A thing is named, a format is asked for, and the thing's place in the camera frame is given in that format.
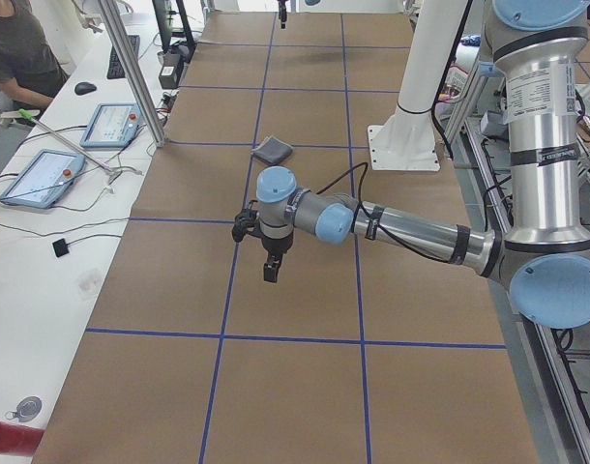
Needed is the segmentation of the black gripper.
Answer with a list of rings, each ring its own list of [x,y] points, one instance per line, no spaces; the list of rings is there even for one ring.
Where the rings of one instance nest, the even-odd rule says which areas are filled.
[[[286,0],[278,0],[279,4],[279,14],[280,14],[280,29],[286,28],[286,21],[287,21],[287,8],[286,8]]]
[[[280,239],[263,236],[261,238],[261,244],[268,252],[267,259],[263,265],[263,279],[266,282],[277,283],[282,256],[291,248],[291,236]]]

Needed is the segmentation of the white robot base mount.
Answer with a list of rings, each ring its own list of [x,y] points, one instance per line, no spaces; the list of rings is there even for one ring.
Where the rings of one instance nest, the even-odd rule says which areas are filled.
[[[419,12],[394,114],[370,126],[369,153],[375,170],[436,172],[433,106],[445,82],[471,3],[425,1]]]

